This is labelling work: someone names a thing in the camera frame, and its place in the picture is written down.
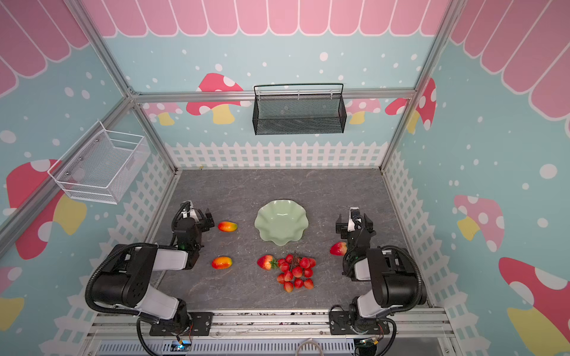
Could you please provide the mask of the fake strawberry with leaves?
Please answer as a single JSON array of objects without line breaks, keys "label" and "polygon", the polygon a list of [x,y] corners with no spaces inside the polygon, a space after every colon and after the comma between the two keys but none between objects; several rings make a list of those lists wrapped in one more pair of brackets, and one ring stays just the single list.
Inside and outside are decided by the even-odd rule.
[{"label": "fake strawberry with leaves", "polygon": [[264,255],[258,259],[257,265],[263,270],[270,271],[278,268],[278,261],[272,255]]}]

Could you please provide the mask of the dark red fake strawberry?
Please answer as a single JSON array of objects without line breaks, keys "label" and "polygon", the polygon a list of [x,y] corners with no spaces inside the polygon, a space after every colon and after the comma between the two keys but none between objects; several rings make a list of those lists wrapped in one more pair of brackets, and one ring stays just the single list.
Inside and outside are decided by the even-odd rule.
[{"label": "dark red fake strawberry", "polygon": [[347,253],[347,243],[345,242],[338,242],[335,243],[331,248],[330,248],[330,253],[331,255],[334,256],[344,256]]}]

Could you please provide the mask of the fake mango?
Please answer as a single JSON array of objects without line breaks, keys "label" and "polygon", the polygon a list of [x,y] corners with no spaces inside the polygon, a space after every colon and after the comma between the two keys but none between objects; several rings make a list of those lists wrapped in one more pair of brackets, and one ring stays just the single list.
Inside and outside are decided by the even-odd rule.
[{"label": "fake mango", "polygon": [[230,233],[236,231],[238,224],[230,221],[222,221],[218,224],[218,229],[222,232]]},{"label": "fake mango", "polygon": [[233,265],[232,258],[227,256],[220,256],[218,258],[215,258],[211,263],[212,268],[215,270],[228,269],[232,267],[232,265]]}]

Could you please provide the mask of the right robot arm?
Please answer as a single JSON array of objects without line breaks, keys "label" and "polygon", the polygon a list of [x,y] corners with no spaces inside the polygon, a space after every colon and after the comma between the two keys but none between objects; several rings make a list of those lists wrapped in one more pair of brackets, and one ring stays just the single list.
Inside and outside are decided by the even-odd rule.
[{"label": "right robot arm", "polygon": [[389,316],[407,312],[427,302],[420,268],[407,249],[372,247],[373,221],[352,207],[346,222],[338,218],[335,232],[347,243],[342,274],[353,282],[369,282],[371,290],[357,296],[347,311],[329,310],[332,335],[389,335]]}]

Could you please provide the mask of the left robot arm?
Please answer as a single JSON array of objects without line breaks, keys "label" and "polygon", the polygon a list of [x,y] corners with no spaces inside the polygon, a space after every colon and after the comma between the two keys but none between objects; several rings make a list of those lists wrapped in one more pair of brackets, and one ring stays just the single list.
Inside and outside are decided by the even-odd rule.
[{"label": "left robot arm", "polygon": [[85,302],[95,312],[132,315],[151,326],[151,335],[207,335],[209,313],[192,315],[187,304],[151,285],[158,271],[185,271],[196,265],[203,248],[202,235],[215,225],[209,210],[181,204],[172,219],[168,245],[116,245],[94,270],[85,290]]}]

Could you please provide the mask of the red lychee bunch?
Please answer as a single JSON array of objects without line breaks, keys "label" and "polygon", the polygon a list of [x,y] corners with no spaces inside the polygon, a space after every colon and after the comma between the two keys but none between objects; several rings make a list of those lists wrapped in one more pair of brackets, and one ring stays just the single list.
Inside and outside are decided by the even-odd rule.
[{"label": "red lychee bunch", "polygon": [[277,268],[281,271],[277,281],[287,293],[293,292],[294,289],[311,290],[314,288],[315,267],[315,259],[289,254],[277,261]]}]

